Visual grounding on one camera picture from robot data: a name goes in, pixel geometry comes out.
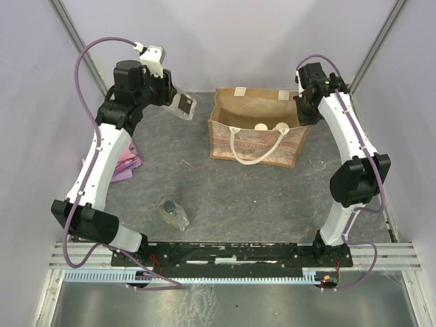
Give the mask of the brown canvas tote bag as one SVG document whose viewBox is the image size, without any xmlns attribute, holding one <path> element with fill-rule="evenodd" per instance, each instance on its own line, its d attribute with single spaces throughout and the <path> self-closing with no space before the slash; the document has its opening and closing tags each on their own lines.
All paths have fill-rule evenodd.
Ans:
<svg viewBox="0 0 436 327">
<path fill-rule="evenodd" d="M 293 168 L 311 127 L 299 125 L 297 92 L 246 87 L 218 88 L 208 120 L 210 157 L 250 166 Z M 277 123 L 289 129 L 274 130 Z M 264 123 L 268 131 L 257 131 Z"/>
</svg>

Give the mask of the yellow-green lotion bottle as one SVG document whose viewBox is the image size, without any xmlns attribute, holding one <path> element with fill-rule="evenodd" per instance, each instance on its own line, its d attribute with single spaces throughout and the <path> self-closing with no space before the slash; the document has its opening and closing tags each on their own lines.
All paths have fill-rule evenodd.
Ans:
<svg viewBox="0 0 436 327">
<path fill-rule="evenodd" d="M 255 125 L 255 130 L 257 131 L 268 131 L 268 126 L 264 123 L 258 123 Z"/>
</svg>

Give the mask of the beige lotion bottle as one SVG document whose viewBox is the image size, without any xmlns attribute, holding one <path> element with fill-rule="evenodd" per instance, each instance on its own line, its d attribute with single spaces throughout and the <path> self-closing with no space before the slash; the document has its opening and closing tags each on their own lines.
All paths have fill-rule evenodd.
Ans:
<svg viewBox="0 0 436 327">
<path fill-rule="evenodd" d="M 289 128 L 290 127 L 287 123 L 280 122 L 276 124 L 274 130 L 282 130 L 282 129 L 289 129 Z"/>
</svg>

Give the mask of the clear square bottle dark label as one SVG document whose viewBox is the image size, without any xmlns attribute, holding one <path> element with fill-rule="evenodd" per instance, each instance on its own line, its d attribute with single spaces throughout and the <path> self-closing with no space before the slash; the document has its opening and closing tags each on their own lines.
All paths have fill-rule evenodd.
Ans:
<svg viewBox="0 0 436 327">
<path fill-rule="evenodd" d="M 191 121 L 194 116 L 197 101 L 178 87 L 170 92 L 169 102 L 162 106 L 164 110 L 180 119 Z"/>
</svg>

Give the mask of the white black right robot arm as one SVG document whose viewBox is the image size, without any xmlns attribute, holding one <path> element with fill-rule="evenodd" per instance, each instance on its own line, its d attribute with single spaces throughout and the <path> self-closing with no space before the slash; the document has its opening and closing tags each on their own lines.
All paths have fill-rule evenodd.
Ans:
<svg viewBox="0 0 436 327">
<path fill-rule="evenodd" d="M 384 181 L 391 160 L 387 154 L 378 153 L 366 136 L 338 71 L 326 74 L 321 63 L 302 61 L 297 65 L 295 81 L 300 125 L 325 120 L 341 157 L 341 167 L 330 178 L 333 205 L 311 250 L 313 261 L 327 266 L 336 259 L 336 251 L 346 243 L 358 213 L 367 211 L 372 198 L 380 196 L 381 205 L 386 204 Z"/>
</svg>

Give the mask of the clear square bottle yellow liquid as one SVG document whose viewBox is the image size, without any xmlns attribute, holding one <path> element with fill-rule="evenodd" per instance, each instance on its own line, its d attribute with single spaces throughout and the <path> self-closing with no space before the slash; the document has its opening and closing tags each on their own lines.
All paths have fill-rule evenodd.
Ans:
<svg viewBox="0 0 436 327">
<path fill-rule="evenodd" d="M 182 206 L 168 198 L 164 198 L 159 203 L 158 209 L 168 224 L 178 228 L 182 232 L 186 230 L 189 225 L 189 220 Z"/>
</svg>

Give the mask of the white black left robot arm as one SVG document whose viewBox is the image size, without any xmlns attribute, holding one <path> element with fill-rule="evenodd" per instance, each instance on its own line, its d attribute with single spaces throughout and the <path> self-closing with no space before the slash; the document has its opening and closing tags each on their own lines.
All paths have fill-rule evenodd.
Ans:
<svg viewBox="0 0 436 327">
<path fill-rule="evenodd" d="M 97 115 L 91 119 L 95 133 L 84 165 L 64 200 L 54 200 L 51 212 L 72 235 L 127 252 L 136 266 L 145 265 L 150 249 L 144 236 L 122 226 L 105 212 L 106 196 L 117 162 L 150 105 L 177 107 L 180 94 L 171 72 L 161 62 L 148 59 L 119 61 Z"/>
</svg>

